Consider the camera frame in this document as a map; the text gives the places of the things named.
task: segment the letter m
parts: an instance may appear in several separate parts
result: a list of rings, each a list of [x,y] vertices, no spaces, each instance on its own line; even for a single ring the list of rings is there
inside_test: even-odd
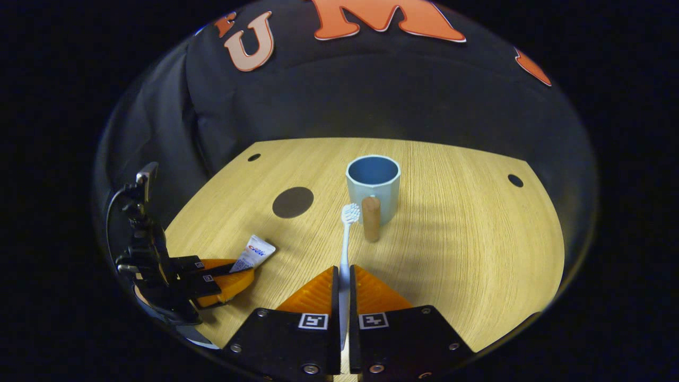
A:
[[[389,28],[397,8],[405,19],[399,27],[413,35],[465,42],[464,35],[450,25],[439,8],[425,0],[312,0],[320,19],[320,29],[314,34],[319,40],[355,35],[361,29],[348,22],[344,12],[350,12],[378,32]]]

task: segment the orange foam pad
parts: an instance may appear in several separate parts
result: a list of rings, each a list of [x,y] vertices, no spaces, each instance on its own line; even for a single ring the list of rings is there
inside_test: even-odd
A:
[[[205,269],[212,269],[218,266],[231,264],[236,262],[236,259],[208,259],[201,260]],[[223,304],[228,300],[231,300],[235,295],[241,293],[248,285],[252,284],[255,280],[255,270],[250,269],[247,271],[242,271],[238,273],[232,273],[230,275],[215,277],[215,282],[219,285],[221,289],[220,294],[215,294],[212,296],[199,297],[198,304],[200,307],[209,307],[214,304]]]
[[[356,273],[356,309],[358,314],[381,313],[413,306],[398,292],[370,272],[354,265]]]
[[[318,274],[288,297],[277,311],[330,314],[332,310],[333,267]]]

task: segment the orange letter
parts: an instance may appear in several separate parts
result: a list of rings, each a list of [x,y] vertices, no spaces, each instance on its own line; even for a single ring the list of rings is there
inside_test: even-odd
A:
[[[517,48],[514,48],[516,50],[516,62],[519,63],[519,65],[524,68],[525,71],[528,73],[532,74],[533,77],[537,78],[538,80],[542,81],[543,84],[547,86],[551,86],[551,81],[545,74],[545,72],[540,69],[540,67],[533,62],[530,58],[525,56],[524,54],[521,53],[521,50],[518,50]]]
[[[219,38],[221,39],[224,37],[224,35],[231,29],[231,27],[234,25],[234,21],[236,19],[236,13],[231,12],[230,14],[220,18],[217,20],[215,23],[215,26],[219,29]]]
[[[413,35],[434,37],[455,42],[465,42],[464,35],[450,26],[448,20],[425,0],[312,0],[320,19],[320,29],[314,34],[319,40],[337,39],[355,35],[358,24],[348,22],[344,11],[351,12],[378,32],[389,27],[394,12],[401,8],[405,19],[399,27]]]
[[[257,42],[259,42],[259,49],[252,56],[245,52],[243,42],[240,40],[243,31],[234,33],[224,43],[224,47],[229,50],[231,61],[234,62],[238,70],[252,71],[264,65],[274,52],[274,36],[271,34],[271,28],[269,28],[269,16],[271,16],[271,11],[264,12],[248,24],[248,28],[255,31]]]

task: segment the black background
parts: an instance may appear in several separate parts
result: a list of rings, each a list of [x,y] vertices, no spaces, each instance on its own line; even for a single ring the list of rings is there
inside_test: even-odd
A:
[[[13,323],[3,363],[18,376],[237,380],[128,303],[96,249],[88,198],[98,136],[126,87],[242,3],[4,3],[5,213],[16,229],[4,232],[14,243],[5,259],[8,269],[27,272],[6,272]],[[589,131],[602,183],[597,237],[570,288],[455,379],[676,380],[669,299],[676,240],[667,201],[677,175],[676,6],[443,3],[522,49],[560,84]]]

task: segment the blue mug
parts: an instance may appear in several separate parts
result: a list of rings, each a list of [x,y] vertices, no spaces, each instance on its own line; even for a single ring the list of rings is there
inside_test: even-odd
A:
[[[364,198],[380,200],[380,225],[394,217],[399,205],[401,166],[396,160],[382,155],[360,156],[346,167],[349,199],[362,207]],[[363,211],[360,222],[363,223]]]

